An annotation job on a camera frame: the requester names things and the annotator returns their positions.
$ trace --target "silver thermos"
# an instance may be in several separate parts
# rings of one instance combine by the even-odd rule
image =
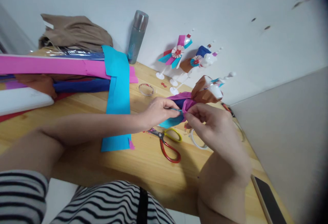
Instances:
[[[135,64],[145,35],[149,16],[143,11],[137,10],[134,15],[134,21],[130,36],[127,58],[130,64]]]

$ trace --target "scissors blade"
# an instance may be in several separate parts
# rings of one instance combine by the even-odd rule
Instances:
[[[149,129],[147,132],[149,132],[149,133],[151,133],[151,134],[154,134],[154,135],[160,137],[160,135],[159,135],[160,132],[158,132],[155,128],[151,128],[151,129]]]

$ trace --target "yellow scissors handle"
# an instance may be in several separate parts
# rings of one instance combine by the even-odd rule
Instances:
[[[172,130],[173,132],[175,132],[178,136],[179,139],[177,140],[176,138],[172,137],[167,131]],[[175,141],[175,142],[182,142],[182,136],[179,134],[179,132],[177,130],[175,130],[174,128],[168,128],[164,131],[164,135],[166,135],[167,137],[169,137],[171,140]]]

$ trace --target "red scissors handle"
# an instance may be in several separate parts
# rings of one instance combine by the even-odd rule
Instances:
[[[170,146],[168,143],[166,143],[164,140],[160,139],[160,142],[161,142],[161,149],[162,149],[162,152],[163,152],[163,155],[172,163],[179,163],[181,161],[181,155],[180,153],[172,146]],[[166,152],[165,152],[165,148],[164,148],[164,145],[166,145],[167,147],[169,147],[171,150],[175,151],[175,153],[177,153],[177,158],[176,159],[172,159],[170,158]]]

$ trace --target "doll base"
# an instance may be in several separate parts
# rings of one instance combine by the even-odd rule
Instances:
[[[163,75],[162,73],[160,73],[160,72],[157,72],[157,73],[156,73],[156,77],[157,77],[158,79],[160,79],[160,80],[163,80],[163,79],[164,79],[164,75]]]
[[[178,82],[175,79],[171,79],[170,83],[172,84],[172,86],[177,86]]]
[[[178,91],[175,87],[170,87],[170,92],[171,92],[173,95],[177,95],[177,94],[179,94],[179,91]]]

